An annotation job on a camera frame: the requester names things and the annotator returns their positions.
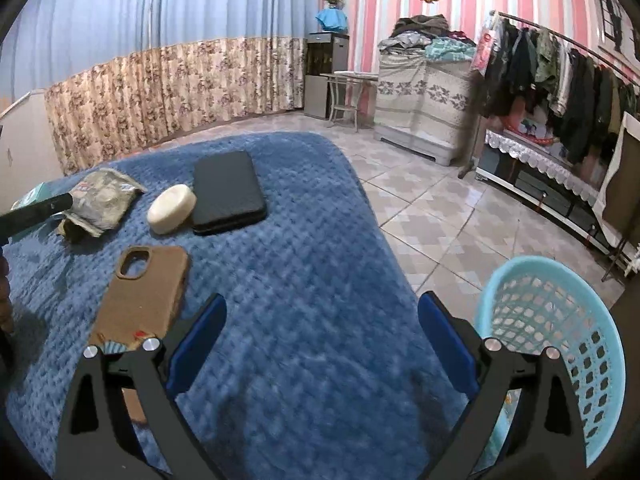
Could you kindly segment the grey water dispenser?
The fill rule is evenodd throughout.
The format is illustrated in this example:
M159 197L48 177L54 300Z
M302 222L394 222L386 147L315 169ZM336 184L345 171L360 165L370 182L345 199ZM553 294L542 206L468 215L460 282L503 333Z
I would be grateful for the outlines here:
M331 111L329 74L347 70L349 36L315 32L306 38L304 68L304 114L328 119Z

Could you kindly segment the black phone case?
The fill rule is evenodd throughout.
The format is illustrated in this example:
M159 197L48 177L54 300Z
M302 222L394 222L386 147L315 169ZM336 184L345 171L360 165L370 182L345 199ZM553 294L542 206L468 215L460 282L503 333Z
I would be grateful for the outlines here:
M219 153L194 165L192 230L210 235L244 228L267 218L268 208L247 151Z

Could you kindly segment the low shelf with lace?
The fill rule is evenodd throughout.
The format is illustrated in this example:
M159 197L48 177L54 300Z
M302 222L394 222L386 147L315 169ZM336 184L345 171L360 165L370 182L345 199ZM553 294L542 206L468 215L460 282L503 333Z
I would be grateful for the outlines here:
M593 211L597 190L533 144L488 129L476 170L479 177L521 197L601 252L613 249Z

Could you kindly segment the blue floral curtain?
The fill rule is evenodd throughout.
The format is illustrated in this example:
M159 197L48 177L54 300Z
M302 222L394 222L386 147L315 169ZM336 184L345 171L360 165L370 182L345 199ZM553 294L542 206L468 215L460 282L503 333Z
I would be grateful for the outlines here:
M1 93L43 94L64 174L215 122L303 104L318 0L27 0Z

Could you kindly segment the framed wall picture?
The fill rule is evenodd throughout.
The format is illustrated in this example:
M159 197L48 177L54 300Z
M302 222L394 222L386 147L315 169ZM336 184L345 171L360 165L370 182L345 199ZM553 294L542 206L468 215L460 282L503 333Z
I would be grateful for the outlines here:
M601 47L634 70L639 70L639 31L620 0L599 0L602 15Z

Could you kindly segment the small folding table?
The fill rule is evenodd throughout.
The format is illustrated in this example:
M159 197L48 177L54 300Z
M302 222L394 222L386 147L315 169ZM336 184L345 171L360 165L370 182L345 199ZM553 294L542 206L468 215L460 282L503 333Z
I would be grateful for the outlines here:
M322 73L321 76L326 78L329 88L326 120L333 127L339 122L344 124L345 120L350 118L352 128L358 132L360 129L360 101L364 88L375 87L378 83L378 74L338 70L335 73Z

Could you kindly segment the blue quilted blanket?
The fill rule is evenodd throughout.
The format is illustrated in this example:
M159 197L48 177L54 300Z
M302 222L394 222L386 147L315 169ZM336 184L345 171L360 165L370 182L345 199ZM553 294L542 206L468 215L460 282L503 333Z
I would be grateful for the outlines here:
M190 257L182 310L227 301L224 330L178 407L231 479L414 479L465 398L421 330L416 294L356 172L313 133L230 136L120 160L143 184L119 229L67 243L45 224L4 253L17 367L4 409L52 471L62 409L122 252L151 245L157 194L206 156L246 151L268 214L246 228L169 237Z

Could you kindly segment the chair with beige cover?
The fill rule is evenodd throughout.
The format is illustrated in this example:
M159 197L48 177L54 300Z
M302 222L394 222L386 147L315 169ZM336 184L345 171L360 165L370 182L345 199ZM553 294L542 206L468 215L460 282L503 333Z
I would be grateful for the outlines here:
M639 121L624 113L608 171L593 212L608 244L610 260L601 281L621 258L629 259L625 276L639 271Z

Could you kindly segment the brown phone case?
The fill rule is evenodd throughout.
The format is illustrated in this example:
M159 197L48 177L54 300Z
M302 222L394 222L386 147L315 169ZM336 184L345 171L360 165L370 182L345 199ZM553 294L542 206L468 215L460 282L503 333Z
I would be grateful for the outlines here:
M190 258L180 246L130 246L120 256L88 343L103 353L162 339L176 318Z

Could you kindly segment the teal tissue box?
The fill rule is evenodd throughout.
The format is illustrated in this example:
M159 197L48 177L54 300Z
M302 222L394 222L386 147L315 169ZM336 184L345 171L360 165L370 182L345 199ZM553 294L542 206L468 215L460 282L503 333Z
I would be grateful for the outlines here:
M17 210L34 203L40 203L48 200L53 196L52 188L49 182L42 182L32 188L29 192L16 200L11 206L12 210Z

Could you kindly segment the blue potted plant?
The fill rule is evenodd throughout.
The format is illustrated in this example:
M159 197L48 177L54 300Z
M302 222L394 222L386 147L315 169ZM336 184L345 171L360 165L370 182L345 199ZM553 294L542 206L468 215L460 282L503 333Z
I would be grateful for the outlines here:
M316 14L316 21L322 32L348 32L348 19L343 10L344 0L324 0L326 6Z

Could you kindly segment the crumpled grey snack bag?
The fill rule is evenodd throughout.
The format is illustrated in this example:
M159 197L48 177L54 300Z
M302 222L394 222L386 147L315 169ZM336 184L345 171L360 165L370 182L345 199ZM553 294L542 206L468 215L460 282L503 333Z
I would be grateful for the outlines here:
M71 190L73 205L65 211L56 232L73 242L85 236L100 238L114 231L134 200L146 188L113 168L86 174Z

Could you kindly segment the light blue plastic basket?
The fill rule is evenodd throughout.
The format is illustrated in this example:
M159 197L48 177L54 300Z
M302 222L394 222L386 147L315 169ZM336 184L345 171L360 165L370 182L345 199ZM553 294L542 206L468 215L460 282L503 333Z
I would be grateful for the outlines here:
M593 465L614 434L626 389L620 333L598 294L559 261L515 257L491 274L474 327L512 351L559 350L578 401L586 464Z

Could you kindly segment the clothes rack with garments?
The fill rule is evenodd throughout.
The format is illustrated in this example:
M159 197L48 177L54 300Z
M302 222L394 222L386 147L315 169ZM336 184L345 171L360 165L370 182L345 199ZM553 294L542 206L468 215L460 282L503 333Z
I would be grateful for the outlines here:
M478 37L480 116L577 170L611 165L626 114L639 111L639 81L577 41L492 11Z

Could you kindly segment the white round tin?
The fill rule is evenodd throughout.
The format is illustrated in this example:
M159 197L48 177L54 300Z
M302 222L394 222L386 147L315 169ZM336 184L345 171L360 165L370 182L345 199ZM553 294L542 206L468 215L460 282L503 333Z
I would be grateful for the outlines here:
M196 196L189 185L173 185L153 200L146 221L155 234L168 234L189 219L195 204Z

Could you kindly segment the pile of folded clothes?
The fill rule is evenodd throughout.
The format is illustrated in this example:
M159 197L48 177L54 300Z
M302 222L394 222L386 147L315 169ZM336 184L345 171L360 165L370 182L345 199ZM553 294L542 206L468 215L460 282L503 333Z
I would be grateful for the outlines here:
M400 18L390 36L378 43L381 54L422 55L431 62L470 62L476 43L451 30L442 14Z

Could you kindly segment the cloth covered cabinet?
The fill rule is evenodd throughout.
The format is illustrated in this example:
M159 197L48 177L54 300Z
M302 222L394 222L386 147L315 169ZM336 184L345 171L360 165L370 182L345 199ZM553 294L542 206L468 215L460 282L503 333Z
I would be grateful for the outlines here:
M448 167L469 143L476 118L475 96L476 79L469 61L383 54L374 136Z

